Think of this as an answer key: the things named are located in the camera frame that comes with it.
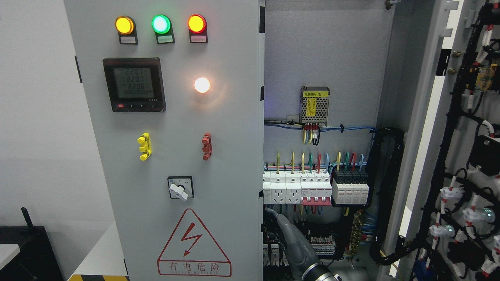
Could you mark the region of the dark grey robot right hand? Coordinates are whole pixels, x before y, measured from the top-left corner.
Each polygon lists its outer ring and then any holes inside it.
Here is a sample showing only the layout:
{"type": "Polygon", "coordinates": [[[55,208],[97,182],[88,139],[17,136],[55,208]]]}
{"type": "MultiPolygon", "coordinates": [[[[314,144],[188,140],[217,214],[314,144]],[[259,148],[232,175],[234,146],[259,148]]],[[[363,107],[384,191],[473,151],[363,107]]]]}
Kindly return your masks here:
{"type": "Polygon", "coordinates": [[[284,242],[286,242],[286,258],[291,267],[293,278],[302,280],[309,267],[320,263],[316,252],[299,229],[284,215],[270,208],[265,208],[264,210],[267,215],[271,215],[274,219],[277,219],[277,223],[284,235],[284,242]]]}

